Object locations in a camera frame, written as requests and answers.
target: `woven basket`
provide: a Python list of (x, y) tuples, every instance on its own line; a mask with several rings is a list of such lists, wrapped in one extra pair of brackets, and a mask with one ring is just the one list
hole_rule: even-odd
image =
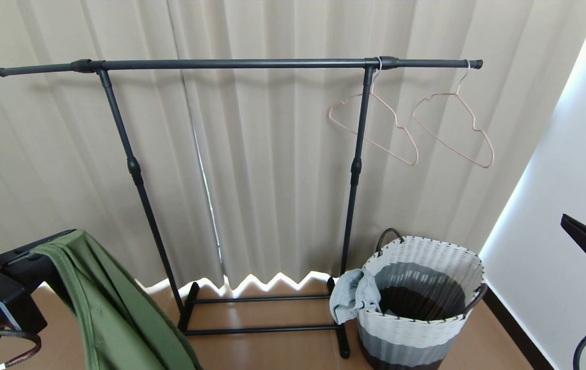
[(424, 237), (396, 239), (364, 269), (375, 276), (383, 313), (358, 312), (359, 344), (378, 369), (439, 368), (487, 290), (475, 253)]

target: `baseboard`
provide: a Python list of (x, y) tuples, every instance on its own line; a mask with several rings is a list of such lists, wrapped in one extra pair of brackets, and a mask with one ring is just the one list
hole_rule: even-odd
[(555, 370), (492, 289), (488, 290), (483, 300), (535, 370)]

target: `black metal garment rack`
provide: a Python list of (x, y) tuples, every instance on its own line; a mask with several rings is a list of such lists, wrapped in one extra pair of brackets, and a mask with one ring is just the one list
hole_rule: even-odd
[(109, 70), (129, 70), (129, 69), (236, 69), (236, 68), (363, 68), (364, 83), (363, 97), (361, 98), (361, 112), (359, 113), (359, 124), (356, 136), (356, 146), (354, 148), (354, 159), (352, 160), (351, 179), (350, 179), (350, 196), (347, 206), (347, 218), (345, 221), (345, 237), (343, 251), (341, 254), (341, 274), (345, 272), (347, 264), (347, 251), (350, 245), (350, 232), (352, 230), (352, 216), (354, 215), (354, 202), (356, 200), (356, 187), (359, 183), (361, 173), (361, 149), (364, 142), (364, 133), (366, 131), (366, 114), (368, 112), (369, 91), (372, 84), (373, 73), (375, 70), (387, 70), (394, 68), (475, 68), (480, 69), (481, 60), (467, 61), (462, 60), (438, 60), (438, 59), (398, 59), (395, 57), (375, 57), (365, 59), (218, 59), (218, 60), (161, 60), (161, 61), (92, 61), (81, 59), (72, 63), (58, 65), (40, 65), (40, 66), (23, 66), (16, 68), (0, 68), (0, 76), (13, 75), (31, 75), (32, 73), (47, 72), (80, 72), (80, 73), (97, 73), (101, 79), (101, 84), (108, 98), (112, 117), (115, 119), (117, 131), (121, 138), (126, 161), (128, 162), (128, 171), (133, 178), (140, 195), (140, 201), (144, 207), (144, 212), (149, 222), (149, 227), (154, 235), (156, 248), (163, 262), (164, 270), (167, 274), (170, 287), (175, 296), (176, 306), (180, 314), (178, 328), (185, 335), (221, 335), (221, 334), (243, 334), (255, 332), (286, 332), (286, 331), (303, 331), (303, 330), (335, 330), (338, 339), (339, 353), (343, 358), (350, 356), (350, 348), (347, 342), (344, 325), (305, 325), (305, 326), (274, 326), (260, 328), (228, 328), (215, 330), (188, 330), (187, 325), (192, 315), (192, 310), (197, 304), (215, 304), (230, 302), (264, 302), (264, 301), (282, 301), (282, 300), (321, 300), (328, 299), (332, 293), (334, 281), (333, 278), (327, 280), (329, 289), (328, 294), (317, 295), (295, 295), (294, 297), (257, 297), (257, 298), (221, 298), (215, 300), (197, 299), (199, 285), (193, 283), (190, 293), (185, 300), (185, 305), (178, 296), (178, 285), (176, 284), (172, 268), (163, 245), (163, 239), (158, 230), (154, 211), (149, 202), (147, 191), (144, 187), (144, 181), (140, 174), (140, 164), (133, 155), (133, 150), (128, 141), (126, 128), (122, 121), (119, 106), (115, 93), (112, 91)]

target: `pink wire hanger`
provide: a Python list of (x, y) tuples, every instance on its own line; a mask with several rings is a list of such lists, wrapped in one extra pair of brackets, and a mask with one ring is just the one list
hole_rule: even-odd
[[(414, 164), (417, 164), (417, 163), (418, 163), (418, 147), (417, 147), (417, 145), (415, 144), (414, 138), (411, 136), (411, 134), (409, 133), (409, 131), (408, 131), (408, 130), (407, 130), (405, 127), (403, 127), (403, 126), (400, 126), (400, 125), (398, 124), (398, 115), (395, 113), (395, 110), (393, 110), (393, 108), (391, 108), (391, 107), (390, 107), (390, 106), (389, 106), (389, 105), (388, 105), (388, 104), (387, 104), (387, 103), (386, 103), (384, 100), (382, 100), (382, 98), (380, 98), (379, 96), (377, 96), (377, 94), (375, 94), (375, 93), (373, 92), (373, 90), (375, 89), (375, 78), (377, 78), (377, 76), (379, 76), (379, 74), (380, 74), (380, 70), (382, 70), (382, 59), (381, 59), (380, 57), (377, 57), (377, 59), (380, 61), (380, 67), (379, 67), (379, 68), (378, 68), (378, 70), (375, 72), (375, 76), (373, 77), (373, 82), (372, 82), (372, 84), (370, 85), (370, 94), (371, 94), (371, 96), (373, 96), (373, 98), (377, 99), (377, 101), (379, 101), (380, 103), (382, 103), (382, 105), (384, 105), (384, 107), (386, 107), (386, 108), (389, 110), (389, 112), (391, 112), (391, 114), (393, 114), (393, 119), (394, 119), (394, 122), (395, 122), (395, 126), (396, 126), (397, 128), (403, 129), (403, 131), (405, 131), (405, 133), (407, 134), (407, 136), (408, 136), (409, 140), (411, 140), (411, 141), (412, 141), (412, 145), (414, 145), (414, 150), (415, 150), (415, 160), (414, 160), (414, 162), (408, 162), (408, 161), (406, 161), (405, 159), (403, 159), (402, 157), (400, 157), (400, 156), (398, 156), (398, 155), (396, 155), (396, 154), (394, 154), (394, 153), (390, 152), (390, 150), (388, 150), (388, 149), (384, 148), (383, 146), (379, 145), (378, 143), (375, 143), (375, 141), (372, 141), (372, 140), (370, 140), (370, 139), (368, 139), (368, 138), (366, 138), (366, 140), (367, 140), (369, 143), (372, 143), (373, 145), (375, 145), (376, 147), (379, 147), (381, 150), (384, 150), (384, 152), (387, 152), (389, 155), (393, 156), (394, 158), (398, 159), (399, 161), (405, 162), (406, 164), (409, 164), (410, 166), (413, 166)], [(353, 133), (353, 134), (355, 134), (355, 135), (356, 135), (356, 132), (355, 132), (355, 131), (352, 131), (352, 129), (349, 129), (347, 126), (345, 126), (344, 124), (340, 123), (340, 122), (339, 122), (339, 121), (337, 121), (335, 118), (333, 118), (333, 117), (332, 117), (332, 112), (333, 112), (333, 109), (334, 109), (336, 106), (338, 106), (339, 104), (340, 104), (340, 105), (345, 105), (345, 104), (347, 104), (347, 102), (348, 102), (348, 101), (350, 101), (352, 98), (356, 98), (356, 97), (358, 97), (358, 96), (361, 96), (361, 95), (363, 95), (363, 94), (354, 94), (354, 95), (352, 95), (352, 96), (349, 96), (349, 97), (348, 97), (347, 99), (345, 99), (345, 100), (341, 100), (341, 101), (339, 101), (338, 103), (335, 103), (335, 104), (333, 104), (333, 105), (332, 105), (332, 107), (330, 107), (330, 111), (329, 111), (329, 113), (328, 113), (328, 115), (329, 115), (329, 118), (330, 118), (330, 120), (332, 120), (332, 122), (334, 122), (335, 124), (339, 125), (339, 126), (340, 126), (340, 127), (342, 127), (343, 129), (345, 129), (345, 130), (347, 130), (347, 131), (349, 131), (350, 133)]]
[[(476, 115), (473, 114), (471, 108), (469, 108), (468, 105), (466, 104), (466, 102), (462, 99), (462, 97), (459, 96), (459, 89), (460, 89), (460, 87), (462, 87), (462, 81), (464, 81), (464, 78), (466, 78), (466, 76), (468, 75), (468, 70), (471, 69), (471, 61), (466, 60), (466, 63), (468, 63), (468, 67), (466, 68), (466, 73), (464, 74), (464, 77), (462, 77), (462, 79), (459, 80), (459, 84), (457, 85), (457, 90), (455, 90), (454, 93), (433, 94), (429, 98), (423, 98), (415, 106), (414, 111), (412, 112), (412, 117), (417, 122), (417, 124), (419, 124), (422, 128), (424, 128), (425, 131), (427, 131), (430, 135), (434, 136), (434, 138), (436, 138), (437, 141), (439, 141), (440, 143), (442, 143), (443, 145), (445, 145), (446, 147), (448, 147), (448, 149), (450, 149), (453, 152), (461, 155), (462, 157), (468, 159), (469, 161), (477, 164), (478, 166), (486, 169), (486, 168), (490, 167), (493, 164), (493, 162), (494, 162), (495, 151), (494, 151), (494, 147), (492, 145), (492, 141), (489, 140), (489, 136), (487, 135), (487, 133), (485, 133), (482, 129), (476, 128)], [(459, 152), (458, 150), (456, 150), (454, 147), (451, 147), (450, 145), (448, 145), (448, 143), (446, 143), (445, 141), (439, 139), (439, 137), (437, 135), (435, 135), (434, 133), (432, 133), (432, 131), (430, 131), (422, 122), (420, 122), (417, 119), (417, 117), (415, 116), (415, 113), (417, 112), (418, 106), (421, 105), (421, 103), (423, 103), (424, 101), (430, 101), (430, 100), (432, 100), (432, 98), (434, 98), (435, 96), (454, 96), (455, 98), (459, 99), (460, 103), (462, 103), (462, 105), (464, 105), (464, 107), (466, 108), (466, 110), (468, 110), (468, 113), (471, 115), (471, 119), (472, 119), (471, 129), (473, 131), (476, 131), (478, 133), (481, 133), (485, 137), (485, 140), (487, 140), (487, 144), (489, 145), (489, 148), (492, 150), (492, 159), (489, 161), (488, 164), (482, 164), (482, 163), (476, 162), (476, 160), (474, 160), (472, 158), (469, 158), (466, 155), (462, 154), (461, 152)]]

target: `light through curtain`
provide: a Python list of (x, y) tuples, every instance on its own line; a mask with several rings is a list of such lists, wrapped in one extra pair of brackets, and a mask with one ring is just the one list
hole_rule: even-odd
[[(462, 96), (497, 150), (488, 170), (410, 120), (462, 71), (384, 71), (378, 95), (419, 145), (408, 167), (366, 145), (350, 262), (386, 227), (479, 250), (541, 136), (586, 34), (586, 2), (0, 2), (0, 66), (91, 59), (374, 57), (483, 59)], [(299, 281), (339, 265), (354, 136), (326, 117), (361, 70), (110, 73), (178, 283), (222, 268), (194, 133), (232, 285)], [(356, 127), (358, 102), (337, 110)], [(487, 158), (453, 101), (419, 112)], [(372, 104), (367, 136), (412, 155)], [(81, 227), (145, 285), (164, 278), (94, 75), (0, 78), (0, 252)]]

